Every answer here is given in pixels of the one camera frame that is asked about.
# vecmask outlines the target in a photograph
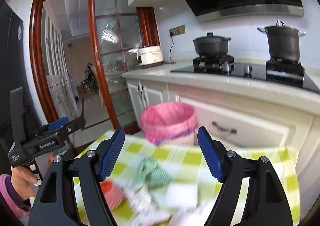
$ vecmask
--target green cloth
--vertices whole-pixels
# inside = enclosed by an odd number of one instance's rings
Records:
[[[168,185],[172,179],[161,168],[154,157],[145,157],[137,167],[137,173],[133,178],[133,184],[146,184],[149,188]]]

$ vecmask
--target red object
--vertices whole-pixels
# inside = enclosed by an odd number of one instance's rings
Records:
[[[124,198],[121,187],[111,180],[104,180],[100,186],[110,210],[116,209]]]

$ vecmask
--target white appliance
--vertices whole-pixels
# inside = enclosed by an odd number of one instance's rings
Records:
[[[139,67],[148,68],[161,65],[163,55],[160,46],[149,46],[138,49],[137,62]]]

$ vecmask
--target screw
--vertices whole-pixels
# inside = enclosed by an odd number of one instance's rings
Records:
[[[228,151],[227,155],[228,155],[228,157],[235,157],[236,153],[235,153],[235,151]]]
[[[93,157],[95,155],[96,152],[94,152],[93,150],[90,150],[87,152],[87,157]]]
[[[54,162],[55,163],[59,163],[60,161],[62,160],[62,157],[57,155],[55,158],[54,158]]]
[[[261,161],[263,161],[264,163],[267,163],[267,162],[269,162],[269,158],[266,156],[262,156]]]

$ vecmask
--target white countertop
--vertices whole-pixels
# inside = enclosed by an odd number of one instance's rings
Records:
[[[263,64],[265,63],[265,60],[235,59],[235,62]],[[273,82],[239,77],[170,72],[171,70],[190,65],[192,65],[192,60],[186,59],[184,62],[180,63],[163,64],[158,67],[129,71],[123,73],[122,76],[131,79],[150,80],[212,89],[256,100],[276,103],[320,116],[320,94],[315,92]],[[305,73],[308,74],[318,87],[320,87],[320,70],[305,68]]]

